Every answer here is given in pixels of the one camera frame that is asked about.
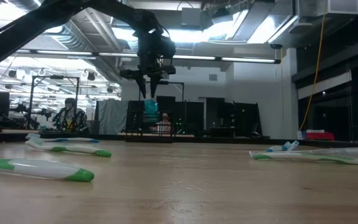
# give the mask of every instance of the table surface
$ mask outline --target table surface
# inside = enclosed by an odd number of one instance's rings
[[[358,223],[358,166],[249,159],[263,145],[98,146],[112,158],[0,144],[3,158],[95,173],[90,183],[0,173],[0,223]]]

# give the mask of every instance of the white wall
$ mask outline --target white wall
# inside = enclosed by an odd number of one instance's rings
[[[177,73],[170,75],[170,82],[185,83],[185,99],[187,101],[198,102],[199,97],[224,98],[225,96],[225,72],[220,68],[203,67],[177,67]],[[209,74],[217,74],[217,81],[210,81]],[[156,96],[175,96],[177,101],[181,101],[181,92],[173,85],[159,85],[155,93]],[[139,88],[135,81],[125,81],[122,84],[121,100],[138,100]]]
[[[282,63],[234,63],[233,77],[232,68],[227,73],[226,101],[257,103],[264,135],[272,139],[295,139],[298,102],[291,82],[291,76],[296,73],[294,49],[287,51]]]

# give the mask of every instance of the seated person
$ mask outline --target seated person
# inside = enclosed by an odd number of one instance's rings
[[[67,98],[65,100],[66,107],[61,110],[60,114],[60,122],[64,124],[67,122],[67,129],[72,129],[73,124],[72,121],[75,119],[78,130],[86,128],[86,114],[83,110],[76,107],[76,101],[74,98]]]

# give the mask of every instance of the plastic wrapper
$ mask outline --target plastic wrapper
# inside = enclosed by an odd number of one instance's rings
[[[295,159],[301,161],[329,161],[358,165],[358,147],[288,152],[249,151],[249,155],[253,159]]]

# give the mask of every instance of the green toothbrush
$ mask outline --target green toothbrush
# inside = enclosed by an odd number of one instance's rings
[[[30,147],[51,151],[51,152],[82,152],[82,153],[92,154],[95,156],[111,157],[111,152],[103,149],[98,149],[97,147],[81,146],[81,145],[46,146],[43,145],[43,143],[44,140],[40,138],[30,138],[28,141],[25,142],[25,144]]]
[[[358,165],[358,159],[346,156],[318,155],[311,154],[311,151],[292,151],[292,152],[252,152],[249,155],[253,159],[298,159],[306,161],[330,161],[340,164]]]
[[[52,179],[89,182],[91,171],[61,162],[38,159],[0,159],[0,171]]]

